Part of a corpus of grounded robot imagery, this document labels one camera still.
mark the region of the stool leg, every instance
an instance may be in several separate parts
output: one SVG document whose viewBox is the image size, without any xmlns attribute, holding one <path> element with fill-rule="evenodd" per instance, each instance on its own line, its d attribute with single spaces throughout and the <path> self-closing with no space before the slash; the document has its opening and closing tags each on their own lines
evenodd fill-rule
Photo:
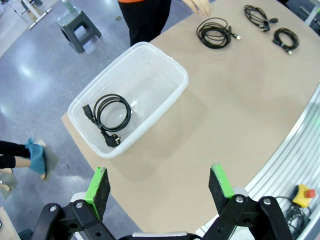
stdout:
<svg viewBox="0 0 320 240">
<path fill-rule="evenodd" d="M 101 32 L 98 30 L 98 28 L 96 28 L 96 26 L 93 24 L 93 22 L 87 17 L 87 15 L 85 13 L 83 13 L 82 17 L 83 17 L 84 25 L 88 26 L 94 32 L 94 34 L 98 38 L 100 38 Z"/>
<path fill-rule="evenodd" d="M 80 41 L 77 38 L 75 32 L 70 30 L 70 29 L 68 29 L 68 28 L 65 28 L 64 32 L 67 35 L 67 37 L 69 38 L 69 41 L 71 42 L 71 44 L 73 44 L 75 50 L 78 53 L 83 53 L 85 51 L 84 46 L 80 43 Z"/>
</svg>

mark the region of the stool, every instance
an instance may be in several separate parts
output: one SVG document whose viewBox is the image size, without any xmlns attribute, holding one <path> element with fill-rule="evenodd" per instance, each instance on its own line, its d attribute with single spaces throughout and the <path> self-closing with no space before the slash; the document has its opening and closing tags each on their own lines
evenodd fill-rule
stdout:
<svg viewBox="0 0 320 240">
<path fill-rule="evenodd" d="M 83 53 L 85 51 L 84 45 L 93 36 L 97 36 L 98 38 L 101 37 L 101 32 L 90 21 L 87 15 L 77 7 L 74 7 L 74 11 L 69 11 L 60 17 L 57 20 L 57 23 L 65 38 L 78 53 Z M 80 38 L 77 38 L 75 31 L 81 26 L 84 27 L 86 33 Z"/>
</svg>

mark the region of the person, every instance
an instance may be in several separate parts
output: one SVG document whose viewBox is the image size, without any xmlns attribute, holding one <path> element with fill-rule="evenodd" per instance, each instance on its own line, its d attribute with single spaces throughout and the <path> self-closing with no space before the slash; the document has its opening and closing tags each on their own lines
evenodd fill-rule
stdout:
<svg viewBox="0 0 320 240">
<path fill-rule="evenodd" d="M 0 140 L 0 172 L 12 173 L 13 168 L 29 167 L 40 174 L 41 179 L 46 178 L 44 147 L 29 138 L 25 145 Z M 3 184 L 0 187 L 9 191 Z"/>
<path fill-rule="evenodd" d="M 195 13 L 209 17 L 209 0 L 182 0 Z M 118 0 L 124 20 L 129 28 L 130 45 L 150 42 L 160 35 L 171 6 L 171 0 Z"/>
</svg>

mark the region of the plastic bin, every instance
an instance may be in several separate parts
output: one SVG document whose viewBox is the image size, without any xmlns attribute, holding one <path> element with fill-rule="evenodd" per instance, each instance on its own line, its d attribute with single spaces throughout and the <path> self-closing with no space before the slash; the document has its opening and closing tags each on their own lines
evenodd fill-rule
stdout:
<svg viewBox="0 0 320 240">
<path fill-rule="evenodd" d="M 103 158 L 114 158 L 137 141 L 179 98 L 188 85 L 187 71 L 150 43 L 140 42 L 107 66 L 73 100 L 68 116 L 85 142 Z M 132 116 L 121 131 L 121 144 L 109 147 L 100 130 L 85 116 L 83 106 L 92 111 L 106 94 L 118 94 L 130 104 Z M 105 126 L 114 127 L 126 116 L 121 103 L 113 103 L 101 114 Z"/>
</svg>

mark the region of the bolt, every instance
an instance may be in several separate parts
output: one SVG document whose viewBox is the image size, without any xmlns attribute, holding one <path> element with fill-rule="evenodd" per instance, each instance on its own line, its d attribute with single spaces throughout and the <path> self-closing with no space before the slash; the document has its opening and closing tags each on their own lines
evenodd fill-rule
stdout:
<svg viewBox="0 0 320 240">
<path fill-rule="evenodd" d="M 237 203 L 240 203 L 240 204 L 244 202 L 244 199 L 242 198 L 242 196 L 237 196 L 235 200 Z"/>
<path fill-rule="evenodd" d="M 50 207 L 50 212 L 53 212 L 53 211 L 55 211 L 56 209 L 57 209 L 57 206 L 54 205 L 54 206 Z"/>
<path fill-rule="evenodd" d="M 270 204 L 271 204 L 271 201 L 270 201 L 269 198 L 265 198 L 265 199 L 263 199 L 263 203 L 264 203 L 265 205 L 270 205 Z"/>
<path fill-rule="evenodd" d="M 78 203 L 75 205 L 75 207 L 76 207 L 77 209 L 82 208 L 82 202 L 78 202 Z"/>
</svg>

